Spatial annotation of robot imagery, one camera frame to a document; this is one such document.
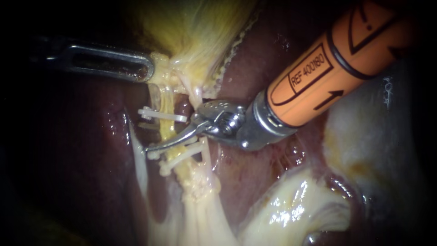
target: printed arrow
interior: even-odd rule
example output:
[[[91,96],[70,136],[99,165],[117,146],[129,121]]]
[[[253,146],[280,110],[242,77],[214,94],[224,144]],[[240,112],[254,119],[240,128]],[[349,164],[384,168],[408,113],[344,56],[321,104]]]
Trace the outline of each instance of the printed arrow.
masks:
[[[329,103],[332,99],[336,98],[336,97],[341,97],[343,96],[343,90],[342,91],[332,91],[329,92],[331,93],[331,96],[328,97],[326,100],[324,100],[323,102],[321,102],[319,105],[317,105],[314,110],[319,110],[321,107],[325,106],[327,103]]]

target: black stripe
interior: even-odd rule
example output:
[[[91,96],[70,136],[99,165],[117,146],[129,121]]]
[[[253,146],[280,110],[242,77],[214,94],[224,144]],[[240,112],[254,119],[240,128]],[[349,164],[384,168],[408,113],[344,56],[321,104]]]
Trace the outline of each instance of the black stripe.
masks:
[[[367,74],[364,74],[356,69],[354,69],[349,63],[346,62],[346,60],[341,56],[340,52],[338,52],[337,47],[334,45],[334,40],[332,39],[332,29],[329,29],[326,34],[326,39],[328,40],[328,47],[332,52],[332,55],[337,60],[337,62],[340,64],[340,66],[346,70],[346,72],[350,73],[352,76],[362,79],[362,80],[369,80],[373,79],[376,76],[370,76]]]

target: white clip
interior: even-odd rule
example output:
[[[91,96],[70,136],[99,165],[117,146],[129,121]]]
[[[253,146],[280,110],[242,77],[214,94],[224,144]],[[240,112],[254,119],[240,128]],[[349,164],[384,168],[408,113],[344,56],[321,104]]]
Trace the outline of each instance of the white clip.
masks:
[[[187,122],[186,116],[178,115],[178,114],[161,113],[146,106],[144,106],[142,109],[139,109],[138,114],[141,114],[141,118],[146,120],[151,120],[152,117],[154,117],[154,118],[174,120],[184,123]]]

